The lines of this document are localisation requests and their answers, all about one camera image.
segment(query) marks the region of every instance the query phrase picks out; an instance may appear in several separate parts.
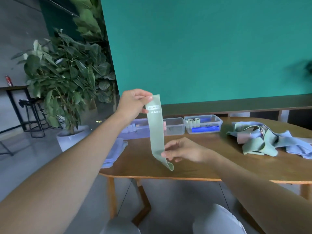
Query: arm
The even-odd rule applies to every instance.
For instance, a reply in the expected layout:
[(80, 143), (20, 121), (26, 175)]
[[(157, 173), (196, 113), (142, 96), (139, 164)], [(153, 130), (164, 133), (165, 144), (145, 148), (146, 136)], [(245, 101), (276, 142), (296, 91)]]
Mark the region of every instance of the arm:
[(1, 233), (63, 233), (78, 212), (120, 131), (147, 113), (143, 90), (125, 91), (110, 118), (61, 153), (0, 203)]
[(163, 157), (208, 163), (267, 234), (309, 233), (312, 204), (283, 187), (261, 179), (211, 149), (182, 138), (166, 144)]

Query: red can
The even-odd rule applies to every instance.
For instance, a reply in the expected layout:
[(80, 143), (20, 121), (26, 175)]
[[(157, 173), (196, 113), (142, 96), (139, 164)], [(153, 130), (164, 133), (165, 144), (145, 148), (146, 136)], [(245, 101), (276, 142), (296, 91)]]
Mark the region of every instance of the red can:
[(7, 75), (5, 76), (5, 78), (7, 80), (7, 84), (12, 87), (13, 84), (12, 84), (11, 78), (9, 76), (7, 76)]

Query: white flower pot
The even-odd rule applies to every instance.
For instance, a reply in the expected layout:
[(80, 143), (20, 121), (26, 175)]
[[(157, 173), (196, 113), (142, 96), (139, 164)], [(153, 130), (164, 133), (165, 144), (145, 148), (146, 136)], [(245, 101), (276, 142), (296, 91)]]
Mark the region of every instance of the white flower pot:
[(91, 130), (89, 126), (83, 125), (78, 126), (78, 129), (74, 128), (74, 132), (75, 134), (73, 135), (70, 135), (68, 130), (62, 130), (57, 133), (57, 141), (63, 152), (87, 137), (91, 133)]

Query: left hand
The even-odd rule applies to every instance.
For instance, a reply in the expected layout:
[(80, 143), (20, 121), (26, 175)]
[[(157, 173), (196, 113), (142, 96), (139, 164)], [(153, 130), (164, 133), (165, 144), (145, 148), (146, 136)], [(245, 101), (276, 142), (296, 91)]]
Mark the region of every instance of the left hand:
[(143, 106), (153, 100), (152, 95), (152, 93), (141, 89), (124, 91), (115, 115), (123, 120), (124, 126), (129, 125), (140, 112), (149, 112)]

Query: clear plastic box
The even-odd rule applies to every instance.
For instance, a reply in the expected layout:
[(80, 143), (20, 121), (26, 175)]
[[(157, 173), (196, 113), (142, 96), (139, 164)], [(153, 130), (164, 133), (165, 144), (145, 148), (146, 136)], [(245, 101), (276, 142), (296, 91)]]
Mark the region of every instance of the clear plastic box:
[[(166, 118), (163, 119), (164, 130), (163, 135), (183, 135), (185, 131), (184, 120), (181, 117), (178, 118)], [(147, 118), (135, 119), (129, 126), (121, 131), (118, 138), (127, 139), (139, 139), (150, 137), (149, 123)]]
[(221, 130), (223, 121), (216, 115), (185, 116), (184, 124), (189, 134), (213, 133)]

